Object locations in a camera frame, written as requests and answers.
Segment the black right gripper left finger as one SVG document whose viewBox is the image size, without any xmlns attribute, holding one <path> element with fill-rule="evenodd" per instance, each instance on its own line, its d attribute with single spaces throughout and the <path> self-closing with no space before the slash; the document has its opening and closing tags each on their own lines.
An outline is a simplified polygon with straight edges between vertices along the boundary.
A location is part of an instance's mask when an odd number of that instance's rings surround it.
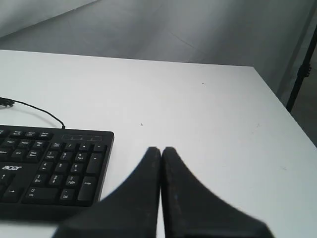
<svg viewBox="0 0 317 238">
<path fill-rule="evenodd" d="M 161 155 L 149 147 L 130 176 L 105 199 L 64 221 L 59 238 L 156 237 Z"/>
</svg>

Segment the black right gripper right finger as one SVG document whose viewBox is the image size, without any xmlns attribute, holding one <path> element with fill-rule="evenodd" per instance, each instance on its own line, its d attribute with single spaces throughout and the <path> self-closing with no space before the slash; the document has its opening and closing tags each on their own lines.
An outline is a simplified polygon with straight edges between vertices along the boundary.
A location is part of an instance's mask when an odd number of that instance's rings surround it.
<svg viewBox="0 0 317 238">
<path fill-rule="evenodd" d="M 167 238 L 273 237 L 264 222 L 207 189 L 173 147 L 166 147 L 162 153 L 161 199 Z"/>
</svg>

